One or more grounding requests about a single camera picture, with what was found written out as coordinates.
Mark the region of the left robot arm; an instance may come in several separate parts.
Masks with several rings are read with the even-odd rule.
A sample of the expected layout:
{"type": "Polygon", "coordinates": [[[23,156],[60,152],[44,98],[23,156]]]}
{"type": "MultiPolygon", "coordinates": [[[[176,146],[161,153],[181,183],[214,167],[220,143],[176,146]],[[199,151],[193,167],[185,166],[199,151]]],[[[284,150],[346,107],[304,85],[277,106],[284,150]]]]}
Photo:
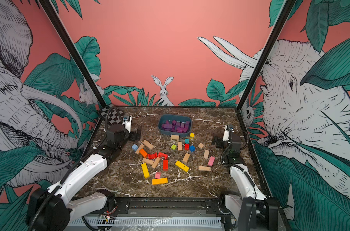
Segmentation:
{"type": "Polygon", "coordinates": [[[94,176],[106,169],[120,155],[130,138],[132,116],[114,106],[105,113],[106,136],[85,161],[75,162],[62,180],[46,190],[38,189],[30,196],[26,224],[30,231],[62,231],[67,225],[87,214],[102,210],[107,218],[115,213],[118,203],[115,194],[100,189],[90,196],[74,200],[74,195],[94,176]]]}

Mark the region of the blue cube brick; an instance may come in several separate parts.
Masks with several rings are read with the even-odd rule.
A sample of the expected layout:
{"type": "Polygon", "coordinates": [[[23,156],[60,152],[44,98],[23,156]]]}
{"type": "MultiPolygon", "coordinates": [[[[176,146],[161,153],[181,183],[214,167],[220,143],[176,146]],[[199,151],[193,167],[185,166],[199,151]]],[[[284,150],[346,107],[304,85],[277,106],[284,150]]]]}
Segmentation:
{"type": "Polygon", "coordinates": [[[191,151],[191,152],[194,152],[196,149],[195,149],[195,146],[194,145],[191,145],[190,147],[189,147],[189,150],[191,151]]]}

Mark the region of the natural wood plank brick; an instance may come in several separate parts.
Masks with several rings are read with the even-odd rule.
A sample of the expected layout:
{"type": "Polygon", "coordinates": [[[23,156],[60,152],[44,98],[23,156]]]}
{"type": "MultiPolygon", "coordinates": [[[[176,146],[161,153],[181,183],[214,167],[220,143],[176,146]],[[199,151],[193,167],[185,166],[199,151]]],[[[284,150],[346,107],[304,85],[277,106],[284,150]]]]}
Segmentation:
{"type": "Polygon", "coordinates": [[[182,142],[181,142],[181,141],[179,141],[179,142],[177,143],[177,147],[178,147],[178,151],[182,151],[182,150],[183,150],[183,148],[182,148],[182,142]]]}

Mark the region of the black frame post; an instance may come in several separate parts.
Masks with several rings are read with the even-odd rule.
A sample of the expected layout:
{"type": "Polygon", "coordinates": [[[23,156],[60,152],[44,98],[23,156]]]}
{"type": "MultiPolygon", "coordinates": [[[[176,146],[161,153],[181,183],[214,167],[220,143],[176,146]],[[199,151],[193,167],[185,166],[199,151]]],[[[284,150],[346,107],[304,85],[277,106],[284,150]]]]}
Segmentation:
{"type": "Polygon", "coordinates": [[[85,62],[83,61],[81,55],[77,51],[77,48],[75,44],[73,43],[70,35],[68,34],[65,26],[61,22],[59,16],[56,13],[56,10],[54,9],[54,6],[52,5],[51,1],[41,0],[39,1],[40,5],[42,6],[43,10],[45,11],[46,15],[48,16],[49,20],[53,24],[55,30],[57,31],[58,35],[60,36],[61,40],[63,41],[64,45],[68,49],[70,55],[72,56],[73,60],[76,63],[77,68],[82,73],[84,79],[87,81],[88,85],[90,86],[94,96],[97,98],[98,103],[102,107],[106,107],[106,102],[104,98],[102,97],[101,93],[99,92],[95,82],[93,81],[90,72],[85,65],[85,62]]]}
{"type": "Polygon", "coordinates": [[[288,16],[290,15],[290,12],[292,11],[294,5],[295,5],[294,0],[288,0],[284,1],[283,7],[281,8],[281,11],[279,13],[279,17],[277,18],[277,21],[275,25],[273,26],[273,29],[270,33],[270,36],[266,42],[266,45],[261,53],[261,56],[257,62],[256,67],[253,69],[253,73],[251,75],[251,78],[249,79],[249,82],[246,86],[246,89],[242,95],[242,98],[240,99],[238,105],[237,105],[237,110],[241,111],[242,106],[244,105],[245,101],[247,100],[248,95],[250,94],[257,78],[260,76],[260,73],[262,71],[263,66],[265,65],[267,58],[269,57],[275,42],[277,41],[287,19],[288,16]]]}

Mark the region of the red rectangular brick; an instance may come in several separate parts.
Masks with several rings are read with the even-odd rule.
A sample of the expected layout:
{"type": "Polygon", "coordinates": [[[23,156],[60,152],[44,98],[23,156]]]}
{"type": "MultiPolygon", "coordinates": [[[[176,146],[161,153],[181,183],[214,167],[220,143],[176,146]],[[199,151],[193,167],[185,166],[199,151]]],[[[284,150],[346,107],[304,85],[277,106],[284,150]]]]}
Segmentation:
{"type": "Polygon", "coordinates": [[[164,171],[168,171],[168,159],[165,159],[165,160],[163,161],[163,170],[164,170],[164,171]]]}

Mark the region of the natural wood block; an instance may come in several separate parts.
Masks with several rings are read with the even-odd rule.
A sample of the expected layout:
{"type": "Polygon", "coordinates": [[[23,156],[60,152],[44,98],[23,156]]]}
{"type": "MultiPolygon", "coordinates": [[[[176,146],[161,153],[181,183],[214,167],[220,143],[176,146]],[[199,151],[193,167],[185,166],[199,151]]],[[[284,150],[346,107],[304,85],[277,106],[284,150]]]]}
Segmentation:
{"type": "Polygon", "coordinates": [[[184,156],[184,158],[183,158],[183,163],[186,164],[186,163],[188,162],[189,158],[190,158],[190,154],[189,154],[189,153],[186,153],[185,156],[184,156]]]}

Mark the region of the black white chessboard box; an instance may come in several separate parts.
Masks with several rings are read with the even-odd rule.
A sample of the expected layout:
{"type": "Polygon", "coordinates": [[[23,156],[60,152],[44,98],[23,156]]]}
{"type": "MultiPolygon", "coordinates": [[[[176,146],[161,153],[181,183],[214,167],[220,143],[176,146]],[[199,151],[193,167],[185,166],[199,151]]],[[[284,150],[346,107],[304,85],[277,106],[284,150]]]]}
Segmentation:
{"type": "MultiPolygon", "coordinates": [[[[113,104],[110,104],[110,105],[102,108],[101,110],[98,111],[98,115],[101,118],[105,119],[107,117],[107,112],[111,107],[113,107],[113,104]]],[[[113,107],[108,114],[107,121],[110,124],[122,124],[123,117],[124,117],[123,111],[119,110],[118,108],[113,107]]]]}

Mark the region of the pink right brick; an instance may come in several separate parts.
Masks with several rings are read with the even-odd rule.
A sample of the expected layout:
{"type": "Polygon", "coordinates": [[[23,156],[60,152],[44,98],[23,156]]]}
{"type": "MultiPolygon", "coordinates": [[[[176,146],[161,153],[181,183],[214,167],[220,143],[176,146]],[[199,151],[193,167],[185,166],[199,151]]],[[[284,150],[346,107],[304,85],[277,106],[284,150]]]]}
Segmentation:
{"type": "Polygon", "coordinates": [[[208,161],[208,166],[212,167],[215,161],[215,157],[211,156],[209,161],[208,161]]]}

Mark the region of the orange rectangular brick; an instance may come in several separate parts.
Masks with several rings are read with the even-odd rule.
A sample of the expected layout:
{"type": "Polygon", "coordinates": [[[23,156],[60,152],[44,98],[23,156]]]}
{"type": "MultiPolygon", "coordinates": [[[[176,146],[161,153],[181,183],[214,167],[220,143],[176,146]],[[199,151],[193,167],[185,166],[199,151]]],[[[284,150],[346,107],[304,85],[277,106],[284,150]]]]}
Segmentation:
{"type": "Polygon", "coordinates": [[[149,155],[144,149],[141,149],[139,153],[143,156],[143,158],[147,158],[149,155]]]}

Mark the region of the natural wood arch brick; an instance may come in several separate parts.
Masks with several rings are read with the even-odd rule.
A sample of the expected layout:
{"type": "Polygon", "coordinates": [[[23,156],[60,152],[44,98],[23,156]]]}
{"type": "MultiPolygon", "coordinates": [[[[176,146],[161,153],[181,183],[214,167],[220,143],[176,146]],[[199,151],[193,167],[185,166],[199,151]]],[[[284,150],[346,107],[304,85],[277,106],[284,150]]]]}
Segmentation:
{"type": "Polygon", "coordinates": [[[171,135],[171,140],[179,141],[180,136],[179,135],[171,135]]]}

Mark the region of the black frame post left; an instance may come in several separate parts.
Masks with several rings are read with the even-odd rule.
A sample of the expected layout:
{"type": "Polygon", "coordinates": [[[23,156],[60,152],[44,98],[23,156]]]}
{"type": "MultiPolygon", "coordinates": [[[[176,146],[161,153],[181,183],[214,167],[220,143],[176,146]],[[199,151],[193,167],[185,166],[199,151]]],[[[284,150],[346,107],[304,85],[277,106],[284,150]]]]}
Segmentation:
{"type": "Polygon", "coordinates": [[[72,56],[73,60],[76,63],[77,68],[82,73],[84,79],[87,81],[88,85],[90,86],[94,96],[97,98],[98,103],[102,107],[106,107],[106,102],[104,98],[102,97],[101,93],[99,92],[95,82],[93,81],[90,72],[85,65],[85,62],[83,61],[81,55],[77,51],[77,48],[75,44],[73,43],[70,35],[68,34],[65,26],[61,22],[59,16],[56,13],[56,10],[54,9],[54,6],[52,5],[51,1],[41,0],[39,1],[40,5],[42,6],[43,10],[45,11],[46,15],[48,16],[49,20],[53,24],[55,30],[57,31],[58,35],[60,36],[61,40],[63,41],[64,45],[68,49],[70,55],[72,56]]]}

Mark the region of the light blue cube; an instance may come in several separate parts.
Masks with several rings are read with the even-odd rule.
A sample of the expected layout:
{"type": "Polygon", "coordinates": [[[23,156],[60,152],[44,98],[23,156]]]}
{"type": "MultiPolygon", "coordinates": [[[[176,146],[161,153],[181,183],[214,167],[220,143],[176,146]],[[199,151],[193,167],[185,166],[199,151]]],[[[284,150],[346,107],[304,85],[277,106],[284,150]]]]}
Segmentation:
{"type": "Polygon", "coordinates": [[[134,151],[136,151],[136,150],[138,149],[138,146],[137,146],[136,144],[133,144],[133,145],[132,145],[132,149],[133,149],[134,151]]]}

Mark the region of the natural wood upright plank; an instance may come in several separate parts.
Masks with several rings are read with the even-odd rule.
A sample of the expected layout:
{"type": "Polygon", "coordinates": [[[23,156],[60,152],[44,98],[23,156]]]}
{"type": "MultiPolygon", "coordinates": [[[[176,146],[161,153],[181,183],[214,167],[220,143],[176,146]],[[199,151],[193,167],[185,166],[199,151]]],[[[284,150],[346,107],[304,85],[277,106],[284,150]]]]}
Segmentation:
{"type": "Polygon", "coordinates": [[[140,154],[140,151],[143,149],[145,147],[145,145],[144,144],[141,144],[139,147],[138,147],[138,149],[136,150],[136,154],[137,155],[139,155],[140,154]]]}

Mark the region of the red arch brick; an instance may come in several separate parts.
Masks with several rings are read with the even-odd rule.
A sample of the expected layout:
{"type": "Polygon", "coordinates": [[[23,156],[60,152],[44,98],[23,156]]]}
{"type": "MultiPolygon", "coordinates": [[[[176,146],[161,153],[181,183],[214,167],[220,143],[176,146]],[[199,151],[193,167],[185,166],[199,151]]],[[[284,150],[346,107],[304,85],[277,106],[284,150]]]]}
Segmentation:
{"type": "Polygon", "coordinates": [[[164,159],[168,159],[168,155],[167,155],[167,154],[164,154],[164,153],[161,153],[161,152],[158,152],[157,157],[159,157],[159,158],[164,158],[164,159]]]}

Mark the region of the natural wood front plank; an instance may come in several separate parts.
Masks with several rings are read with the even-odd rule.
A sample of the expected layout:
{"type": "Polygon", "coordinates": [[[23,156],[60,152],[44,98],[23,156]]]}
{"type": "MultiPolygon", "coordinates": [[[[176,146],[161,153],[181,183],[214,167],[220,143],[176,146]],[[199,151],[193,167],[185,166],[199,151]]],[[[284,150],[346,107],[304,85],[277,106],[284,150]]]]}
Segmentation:
{"type": "Polygon", "coordinates": [[[143,158],[143,159],[142,159],[142,162],[147,163],[147,164],[149,164],[149,165],[153,165],[153,164],[154,164],[154,161],[153,161],[153,160],[150,160],[150,159],[147,159],[147,158],[143,158]]]}

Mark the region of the long natural wood brick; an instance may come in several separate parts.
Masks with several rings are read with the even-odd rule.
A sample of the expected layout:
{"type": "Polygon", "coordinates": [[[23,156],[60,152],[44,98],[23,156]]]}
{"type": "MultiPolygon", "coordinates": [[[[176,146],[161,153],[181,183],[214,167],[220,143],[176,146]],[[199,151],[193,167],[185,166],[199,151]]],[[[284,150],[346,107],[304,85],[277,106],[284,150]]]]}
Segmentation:
{"type": "Polygon", "coordinates": [[[154,145],[152,145],[150,142],[148,142],[147,140],[143,140],[142,144],[147,147],[148,149],[152,150],[154,148],[154,145]]]}

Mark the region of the natural wood right plank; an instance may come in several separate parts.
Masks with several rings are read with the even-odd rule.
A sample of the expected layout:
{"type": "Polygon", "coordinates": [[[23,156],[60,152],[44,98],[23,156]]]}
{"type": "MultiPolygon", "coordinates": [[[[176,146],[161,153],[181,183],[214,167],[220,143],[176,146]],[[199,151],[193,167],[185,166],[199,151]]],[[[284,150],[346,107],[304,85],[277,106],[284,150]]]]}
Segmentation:
{"type": "Polygon", "coordinates": [[[198,166],[199,171],[204,171],[204,172],[211,172],[211,167],[207,166],[198,166]]]}

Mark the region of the yellow tilted long brick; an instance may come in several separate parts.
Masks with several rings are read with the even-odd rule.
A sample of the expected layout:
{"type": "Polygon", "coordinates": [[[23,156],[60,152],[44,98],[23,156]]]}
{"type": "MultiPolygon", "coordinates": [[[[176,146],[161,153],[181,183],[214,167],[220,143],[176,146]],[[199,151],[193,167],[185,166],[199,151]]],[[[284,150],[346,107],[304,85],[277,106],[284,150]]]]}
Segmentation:
{"type": "Polygon", "coordinates": [[[189,167],[180,161],[176,161],[175,165],[185,172],[189,171],[189,167]]]}

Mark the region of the purple long brick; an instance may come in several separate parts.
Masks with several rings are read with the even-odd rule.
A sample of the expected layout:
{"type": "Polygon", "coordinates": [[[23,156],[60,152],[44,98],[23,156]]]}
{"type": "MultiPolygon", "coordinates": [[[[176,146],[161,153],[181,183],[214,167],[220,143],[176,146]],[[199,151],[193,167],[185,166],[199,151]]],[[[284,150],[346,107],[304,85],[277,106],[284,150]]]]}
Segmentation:
{"type": "Polygon", "coordinates": [[[173,124],[163,124],[162,125],[164,130],[172,130],[174,128],[173,124]]]}

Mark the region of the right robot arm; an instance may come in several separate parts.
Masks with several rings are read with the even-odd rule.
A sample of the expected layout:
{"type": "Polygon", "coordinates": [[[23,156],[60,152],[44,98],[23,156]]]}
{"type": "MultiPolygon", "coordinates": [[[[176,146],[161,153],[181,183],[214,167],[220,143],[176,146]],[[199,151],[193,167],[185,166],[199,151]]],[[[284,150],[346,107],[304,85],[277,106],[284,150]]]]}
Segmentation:
{"type": "Polygon", "coordinates": [[[223,150],[220,155],[220,164],[228,169],[240,193],[240,196],[225,195],[224,207],[236,219],[235,225],[239,231],[257,229],[259,218],[268,231],[277,231],[280,202],[262,193],[240,156],[241,150],[247,147],[248,141],[246,140],[246,144],[242,146],[242,138],[236,133],[233,125],[226,125],[223,136],[214,136],[212,139],[212,144],[223,150]]]}

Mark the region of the pink small brick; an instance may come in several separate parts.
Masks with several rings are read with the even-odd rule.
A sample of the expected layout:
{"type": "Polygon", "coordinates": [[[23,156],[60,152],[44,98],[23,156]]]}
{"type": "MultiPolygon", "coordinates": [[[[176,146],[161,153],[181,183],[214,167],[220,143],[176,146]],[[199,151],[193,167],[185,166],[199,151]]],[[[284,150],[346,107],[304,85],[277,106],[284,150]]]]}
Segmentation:
{"type": "Polygon", "coordinates": [[[155,173],[155,179],[160,179],[161,178],[161,173],[160,172],[156,172],[155,173]]]}

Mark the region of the teal plastic storage bin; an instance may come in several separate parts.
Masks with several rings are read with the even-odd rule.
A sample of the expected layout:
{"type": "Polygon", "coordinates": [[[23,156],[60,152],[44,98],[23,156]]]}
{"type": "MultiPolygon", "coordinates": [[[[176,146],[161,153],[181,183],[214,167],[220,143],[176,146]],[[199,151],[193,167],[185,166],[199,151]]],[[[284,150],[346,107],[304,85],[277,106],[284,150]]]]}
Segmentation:
{"type": "Polygon", "coordinates": [[[180,137],[187,137],[191,133],[192,120],[190,117],[181,115],[162,115],[158,122],[158,129],[164,135],[179,135],[180,137]],[[172,130],[164,130],[163,124],[173,124],[172,130]]]}

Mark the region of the black frame post right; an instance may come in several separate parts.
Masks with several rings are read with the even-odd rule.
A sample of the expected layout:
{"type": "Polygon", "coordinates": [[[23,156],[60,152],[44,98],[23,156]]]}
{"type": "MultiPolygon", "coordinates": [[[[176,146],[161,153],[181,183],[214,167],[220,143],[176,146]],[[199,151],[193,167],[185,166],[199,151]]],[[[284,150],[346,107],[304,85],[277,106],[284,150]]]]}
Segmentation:
{"type": "Polygon", "coordinates": [[[287,19],[288,16],[290,15],[290,12],[292,11],[294,5],[295,5],[294,0],[288,0],[284,1],[283,7],[281,8],[281,11],[279,13],[279,17],[277,18],[277,21],[275,25],[273,26],[273,29],[270,33],[270,36],[266,42],[266,45],[261,53],[261,56],[257,62],[256,67],[253,69],[253,73],[251,75],[251,78],[249,79],[249,82],[246,86],[246,89],[242,95],[242,98],[240,99],[238,105],[237,105],[237,110],[241,111],[242,106],[244,105],[245,101],[247,100],[248,95],[250,94],[257,78],[260,76],[260,73],[262,71],[263,66],[265,65],[267,58],[269,57],[275,42],[277,41],[287,19]]]}

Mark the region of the red curved brick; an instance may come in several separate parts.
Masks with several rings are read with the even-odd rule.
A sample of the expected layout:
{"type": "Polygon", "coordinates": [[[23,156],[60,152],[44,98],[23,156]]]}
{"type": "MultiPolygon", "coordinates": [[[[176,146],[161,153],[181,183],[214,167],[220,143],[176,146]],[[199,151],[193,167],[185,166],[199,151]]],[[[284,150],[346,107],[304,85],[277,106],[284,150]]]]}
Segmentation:
{"type": "Polygon", "coordinates": [[[154,159],[156,159],[157,157],[158,157],[158,154],[157,154],[157,153],[149,154],[149,155],[148,155],[148,159],[150,159],[150,160],[154,160],[154,159]]]}

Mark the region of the orange long flat brick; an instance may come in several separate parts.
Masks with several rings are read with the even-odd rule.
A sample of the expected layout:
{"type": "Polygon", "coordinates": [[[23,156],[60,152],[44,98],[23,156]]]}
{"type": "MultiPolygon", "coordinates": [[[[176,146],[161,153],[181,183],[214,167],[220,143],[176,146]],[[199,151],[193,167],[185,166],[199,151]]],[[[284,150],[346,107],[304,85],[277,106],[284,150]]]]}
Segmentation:
{"type": "Polygon", "coordinates": [[[153,179],[152,185],[160,185],[160,184],[167,184],[168,178],[159,178],[159,179],[153,179]]]}

